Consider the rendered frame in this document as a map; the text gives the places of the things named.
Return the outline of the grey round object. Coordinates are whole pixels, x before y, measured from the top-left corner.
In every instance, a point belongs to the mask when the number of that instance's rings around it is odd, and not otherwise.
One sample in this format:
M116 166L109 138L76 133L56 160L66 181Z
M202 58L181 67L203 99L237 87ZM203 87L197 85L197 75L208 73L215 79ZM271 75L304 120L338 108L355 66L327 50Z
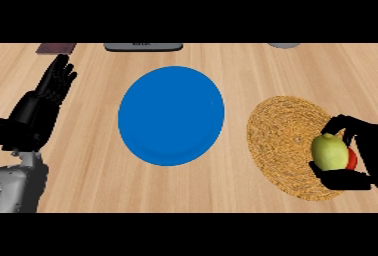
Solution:
M279 49L289 49L295 48L299 43L267 43L271 47L279 48Z

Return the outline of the dark maroon flat object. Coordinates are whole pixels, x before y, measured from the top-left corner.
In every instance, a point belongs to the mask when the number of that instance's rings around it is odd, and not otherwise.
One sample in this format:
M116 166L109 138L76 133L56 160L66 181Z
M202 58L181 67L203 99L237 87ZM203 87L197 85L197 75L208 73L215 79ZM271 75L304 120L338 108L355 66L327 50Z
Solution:
M41 43L36 54L70 54L75 48L75 43Z

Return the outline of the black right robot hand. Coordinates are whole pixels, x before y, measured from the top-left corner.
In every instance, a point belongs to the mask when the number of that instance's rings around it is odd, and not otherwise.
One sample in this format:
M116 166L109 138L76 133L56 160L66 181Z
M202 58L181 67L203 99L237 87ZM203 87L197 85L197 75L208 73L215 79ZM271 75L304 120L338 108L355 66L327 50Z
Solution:
M369 190L370 186L378 188L378 124L339 114L327 121L320 134L335 135L341 129L344 129L342 142L345 145L355 141L366 173L347 169L321 171L310 161L308 166L314 176L330 190Z

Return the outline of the red round object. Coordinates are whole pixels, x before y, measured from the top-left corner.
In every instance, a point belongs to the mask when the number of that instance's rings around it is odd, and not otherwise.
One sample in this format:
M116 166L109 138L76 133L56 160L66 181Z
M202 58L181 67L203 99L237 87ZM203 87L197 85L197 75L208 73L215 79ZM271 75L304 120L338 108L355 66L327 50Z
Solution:
M357 166L357 157L352 149L348 147L348 163L345 166L347 170L354 170Z

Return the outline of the blue oval plate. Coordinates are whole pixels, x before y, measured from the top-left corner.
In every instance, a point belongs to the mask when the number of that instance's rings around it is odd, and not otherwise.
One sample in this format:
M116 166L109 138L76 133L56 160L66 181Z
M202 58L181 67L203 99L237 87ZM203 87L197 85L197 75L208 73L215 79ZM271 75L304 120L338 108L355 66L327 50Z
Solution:
M144 162L177 166L193 161L215 143L223 122L221 93L194 69L158 68L131 84L119 104L118 130Z

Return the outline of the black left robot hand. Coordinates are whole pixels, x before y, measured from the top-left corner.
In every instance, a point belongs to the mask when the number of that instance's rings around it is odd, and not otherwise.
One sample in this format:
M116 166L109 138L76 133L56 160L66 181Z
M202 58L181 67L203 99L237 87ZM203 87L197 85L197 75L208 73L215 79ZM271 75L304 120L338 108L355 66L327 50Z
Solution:
M35 89L22 96L8 117L0 118L3 151L36 152L45 145L75 77L69 56L59 54Z

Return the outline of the woven straw round placemat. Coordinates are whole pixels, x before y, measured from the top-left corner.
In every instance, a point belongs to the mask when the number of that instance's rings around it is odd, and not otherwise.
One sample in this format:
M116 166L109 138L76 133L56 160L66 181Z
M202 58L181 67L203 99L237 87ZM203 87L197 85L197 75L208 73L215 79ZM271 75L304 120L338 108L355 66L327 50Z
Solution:
M254 108L246 123L248 150L267 180L290 196L307 201L329 200L329 190L308 166L310 146L330 119L326 111L293 96L274 96Z

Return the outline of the dark grey flat appliance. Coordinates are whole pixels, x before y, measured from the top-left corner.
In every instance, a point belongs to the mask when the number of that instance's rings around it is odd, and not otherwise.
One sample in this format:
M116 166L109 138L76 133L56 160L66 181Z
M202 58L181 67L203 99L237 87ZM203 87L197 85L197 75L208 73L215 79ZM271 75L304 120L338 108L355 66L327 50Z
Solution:
M163 52L183 48L181 43L104 43L103 47L113 52Z

